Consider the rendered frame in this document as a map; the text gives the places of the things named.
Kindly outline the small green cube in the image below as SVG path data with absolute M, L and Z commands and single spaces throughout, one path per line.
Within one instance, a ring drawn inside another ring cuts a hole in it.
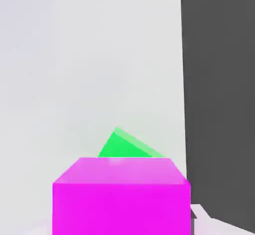
M 164 158 L 142 141 L 116 127 L 98 157 L 153 157 Z

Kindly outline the small magenta cube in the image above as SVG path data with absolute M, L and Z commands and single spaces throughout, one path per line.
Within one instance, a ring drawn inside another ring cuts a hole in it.
M 170 158 L 80 158 L 52 185 L 52 235 L 191 235 L 191 187 Z

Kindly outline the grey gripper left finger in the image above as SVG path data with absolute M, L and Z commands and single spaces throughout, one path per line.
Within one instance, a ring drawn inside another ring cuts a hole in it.
M 0 235 L 52 235 L 52 217 L 0 217 Z

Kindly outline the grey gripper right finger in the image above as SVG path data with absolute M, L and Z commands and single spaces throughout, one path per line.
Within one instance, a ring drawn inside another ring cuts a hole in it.
M 196 216 L 192 235 L 255 235 L 252 232 L 211 218 L 200 204 L 192 204 L 191 209 Z

